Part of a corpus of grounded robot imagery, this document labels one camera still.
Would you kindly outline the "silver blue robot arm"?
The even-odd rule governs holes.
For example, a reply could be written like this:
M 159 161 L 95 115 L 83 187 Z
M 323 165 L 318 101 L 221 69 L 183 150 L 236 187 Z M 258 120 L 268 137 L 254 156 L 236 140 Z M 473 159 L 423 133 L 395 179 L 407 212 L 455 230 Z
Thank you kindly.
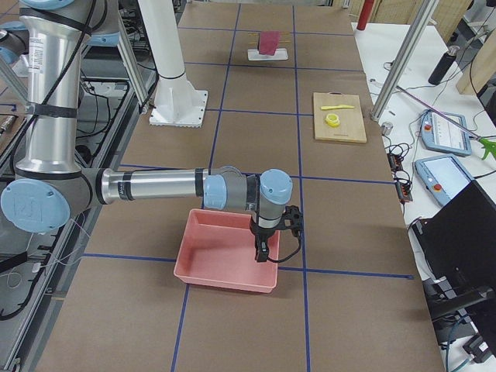
M 1 58 L 7 64 L 16 63 L 29 52 L 29 30 L 20 21 L 1 24 Z
M 278 169 L 246 176 L 234 167 L 131 170 L 82 167 L 77 142 L 103 138 L 112 117 L 92 113 L 79 126 L 85 103 L 101 103 L 81 88 L 82 49 L 115 46 L 126 38 L 116 1 L 22 1 L 19 18 L 28 56 L 26 124 L 16 140 L 25 152 L 12 157 L 14 180 L 1 193 L 1 210 L 17 229 L 48 233 L 96 205 L 118 200 L 196 196 L 206 208 L 251 212 L 255 259 L 270 259 L 270 238 L 297 229 L 289 205 L 290 177 Z

